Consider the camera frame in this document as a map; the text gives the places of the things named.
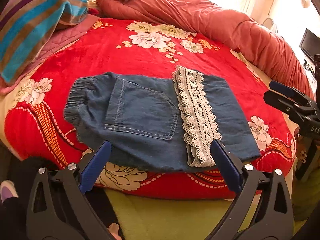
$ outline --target black monitor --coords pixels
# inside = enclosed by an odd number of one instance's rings
[[[320,38],[306,29],[299,47],[313,62],[313,56],[320,53]]]

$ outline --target striped pillow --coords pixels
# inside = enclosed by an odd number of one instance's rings
[[[0,73],[12,85],[56,29],[81,22],[87,0],[10,0],[0,15]]]

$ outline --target silver screw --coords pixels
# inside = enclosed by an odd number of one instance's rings
[[[253,166],[251,164],[246,164],[244,166],[244,168],[247,170],[247,171],[252,171],[253,170]]]
[[[70,163],[69,165],[68,165],[68,170],[74,170],[75,168],[77,167],[77,164],[75,164],[75,163]]]
[[[281,171],[281,169],[275,169],[275,173],[278,174],[278,175],[281,175],[282,171]]]
[[[43,167],[42,167],[42,168],[40,168],[38,172],[39,172],[39,174],[43,174],[43,173],[45,173],[45,168],[43,168]]]

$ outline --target blue gripper pad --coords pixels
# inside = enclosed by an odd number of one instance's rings
[[[274,90],[277,91],[283,95],[285,95],[288,98],[292,98],[294,96],[294,90],[291,87],[288,87],[284,84],[281,84],[277,81],[272,80],[269,84],[269,87]]]
[[[110,155],[111,143],[105,141],[80,174],[79,189],[82,194],[92,190]]]
[[[229,190],[236,194],[240,193],[242,191],[243,182],[242,174],[229,158],[228,153],[218,140],[212,141],[210,145],[210,153]]]

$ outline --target white lace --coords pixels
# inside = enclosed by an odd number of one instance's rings
[[[191,167],[214,166],[210,144],[214,139],[221,140],[219,127],[215,122],[216,116],[205,97],[202,75],[179,65],[172,73],[183,120],[182,126],[186,132],[183,139],[187,143],[188,165]]]

